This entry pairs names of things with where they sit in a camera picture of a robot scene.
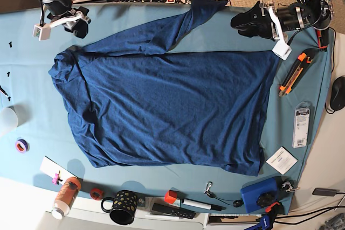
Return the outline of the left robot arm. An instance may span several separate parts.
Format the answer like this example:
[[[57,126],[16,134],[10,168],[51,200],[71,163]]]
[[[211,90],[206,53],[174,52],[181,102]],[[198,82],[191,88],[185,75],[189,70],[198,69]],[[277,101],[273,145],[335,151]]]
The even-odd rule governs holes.
[[[230,25],[242,36],[274,41],[273,53],[286,60],[294,37],[308,28],[315,29],[318,48],[325,51],[333,17],[332,0],[295,0],[282,6],[273,1],[257,1],[249,11],[234,16]]]

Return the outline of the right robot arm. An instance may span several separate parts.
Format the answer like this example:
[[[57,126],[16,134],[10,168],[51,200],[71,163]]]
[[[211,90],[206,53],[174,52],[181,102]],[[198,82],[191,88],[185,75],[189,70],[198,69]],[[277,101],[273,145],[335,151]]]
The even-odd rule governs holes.
[[[73,0],[39,0],[41,5],[40,22],[34,25],[33,36],[38,40],[48,40],[51,30],[63,26],[66,32],[77,38],[85,38],[88,34],[89,9],[74,8]]]

